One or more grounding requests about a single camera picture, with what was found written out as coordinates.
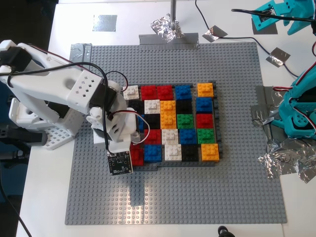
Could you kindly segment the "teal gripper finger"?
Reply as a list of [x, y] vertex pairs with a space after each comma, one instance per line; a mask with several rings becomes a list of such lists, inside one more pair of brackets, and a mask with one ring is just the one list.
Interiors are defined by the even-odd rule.
[[288, 30], [288, 34], [295, 34], [311, 24], [310, 21], [298, 21], [294, 20], [294, 18], [291, 18], [291, 20], [293, 23]]
[[293, 12], [294, 12], [294, 7], [296, 6], [295, 0], [284, 0], [283, 1], [283, 17], [289, 18], [289, 20], [283, 20], [283, 25], [287, 26], [289, 25], [291, 19], [294, 17]]

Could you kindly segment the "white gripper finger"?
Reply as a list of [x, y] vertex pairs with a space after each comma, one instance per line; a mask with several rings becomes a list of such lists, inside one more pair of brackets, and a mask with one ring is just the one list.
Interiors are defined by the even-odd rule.
[[139, 131], [135, 131], [134, 133], [131, 134], [131, 143], [133, 145], [138, 145], [138, 144], [141, 144], [142, 142], [143, 142], [143, 138]]

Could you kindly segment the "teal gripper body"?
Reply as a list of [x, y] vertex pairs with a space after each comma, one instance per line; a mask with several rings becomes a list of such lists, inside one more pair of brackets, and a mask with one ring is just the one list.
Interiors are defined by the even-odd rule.
[[296, 0], [295, 1], [295, 21], [315, 21], [316, 1]]

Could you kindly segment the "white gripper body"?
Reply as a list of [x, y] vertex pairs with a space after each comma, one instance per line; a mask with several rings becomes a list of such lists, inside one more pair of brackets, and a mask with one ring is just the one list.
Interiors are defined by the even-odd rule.
[[129, 151], [136, 128], [136, 111], [133, 108], [127, 108], [124, 112], [114, 113], [111, 116], [111, 120], [106, 118], [107, 152]]

